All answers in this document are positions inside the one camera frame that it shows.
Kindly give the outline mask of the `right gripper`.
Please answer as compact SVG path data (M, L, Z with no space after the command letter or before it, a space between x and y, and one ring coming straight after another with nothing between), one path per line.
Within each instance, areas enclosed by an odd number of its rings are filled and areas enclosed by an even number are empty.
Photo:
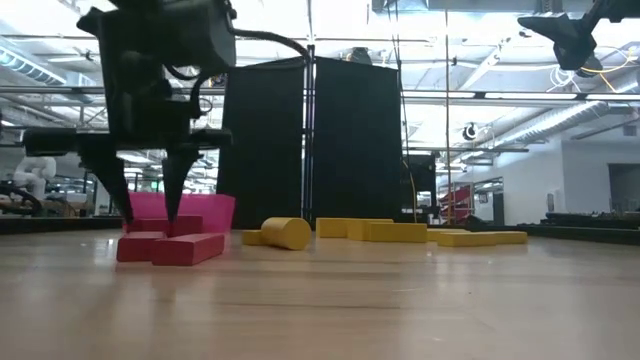
M592 56L596 42L592 32L607 14L613 0L594 0L592 7L580 18L563 13L553 16L530 15L518 18L518 23L554 42L554 52L564 70L578 70Z

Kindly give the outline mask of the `red shelving unit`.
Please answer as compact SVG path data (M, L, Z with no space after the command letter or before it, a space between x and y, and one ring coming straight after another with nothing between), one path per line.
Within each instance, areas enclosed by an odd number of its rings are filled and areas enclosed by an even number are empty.
M463 224L473 214L474 199L471 183L453 183L441 186L444 193L438 198L442 220L449 225Z

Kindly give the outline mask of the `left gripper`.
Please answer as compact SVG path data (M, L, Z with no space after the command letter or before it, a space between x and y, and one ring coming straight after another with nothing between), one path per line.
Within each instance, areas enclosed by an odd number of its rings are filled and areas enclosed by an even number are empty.
M115 92L108 106L107 130L33 128L24 132L22 144L29 156L80 155L84 166L97 176L127 224L134 219L124 161L119 151L164 149L162 160L165 208L170 223L178 215L184 181L201 157L232 143L227 129L194 130L191 122L203 116L201 87L208 80L196 78L189 93L179 93L163 80L129 93Z

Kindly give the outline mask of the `white robot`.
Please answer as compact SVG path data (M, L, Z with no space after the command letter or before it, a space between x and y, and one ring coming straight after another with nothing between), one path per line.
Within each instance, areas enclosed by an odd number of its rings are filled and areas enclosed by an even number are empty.
M45 198L46 182L56 176L57 163L53 157L25 156L16 167L12 180L15 186L31 189L38 200Z

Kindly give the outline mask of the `thin hanging pole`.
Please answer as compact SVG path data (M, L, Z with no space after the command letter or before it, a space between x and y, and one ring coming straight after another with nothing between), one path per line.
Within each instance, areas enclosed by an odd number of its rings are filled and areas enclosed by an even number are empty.
M447 175L447 192L446 192L446 224L452 225L454 220L453 205L452 205L452 170L451 170L451 145L450 145L450 26L449 26L449 3L450 0L445 0L444 8L444 25L445 25L445 145L446 145L446 175Z

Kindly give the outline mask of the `silver air duct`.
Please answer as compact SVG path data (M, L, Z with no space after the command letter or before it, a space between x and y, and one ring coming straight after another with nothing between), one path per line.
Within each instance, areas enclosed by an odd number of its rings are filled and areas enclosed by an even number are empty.
M8 48L0 46L0 67L20 73L47 86L93 87L96 82L84 74L67 72L60 76Z
M630 113L640 106L640 94L596 96L594 99L544 111L505 128L484 149L497 149L514 144L530 144L609 115L614 108Z

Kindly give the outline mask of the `black folding privacy screen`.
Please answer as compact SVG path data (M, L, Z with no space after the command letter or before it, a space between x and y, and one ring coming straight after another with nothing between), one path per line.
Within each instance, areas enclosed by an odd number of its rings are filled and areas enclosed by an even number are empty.
M311 147L313 218L391 218L401 208L401 114L391 68L317 58L313 124L304 126L300 57L239 67L225 89L216 190L235 199L232 226L257 229L303 212Z

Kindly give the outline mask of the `red wooden block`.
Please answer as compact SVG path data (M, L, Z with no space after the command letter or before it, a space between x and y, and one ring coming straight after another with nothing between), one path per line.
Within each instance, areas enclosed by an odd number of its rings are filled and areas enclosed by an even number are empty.
M219 256L225 249L225 235L200 233L156 240L151 263L155 266L194 266Z
M126 233L118 241L116 260L118 262L150 261L154 242L165 237L166 234L159 231Z

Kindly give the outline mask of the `yellow cylinder block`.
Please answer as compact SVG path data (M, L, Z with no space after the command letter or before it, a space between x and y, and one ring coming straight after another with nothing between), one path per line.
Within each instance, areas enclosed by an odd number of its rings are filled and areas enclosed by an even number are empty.
M272 247L301 251L311 242L311 227L302 218L268 218L260 231L265 244Z

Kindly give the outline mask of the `red plastic bin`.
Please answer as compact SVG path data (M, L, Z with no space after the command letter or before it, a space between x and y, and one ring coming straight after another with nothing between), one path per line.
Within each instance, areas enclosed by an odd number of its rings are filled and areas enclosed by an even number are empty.
M164 193L130 192L135 218L167 219ZM223 194L183 194L179 215L199 215L206 232L230 232L235 209L235 198Z

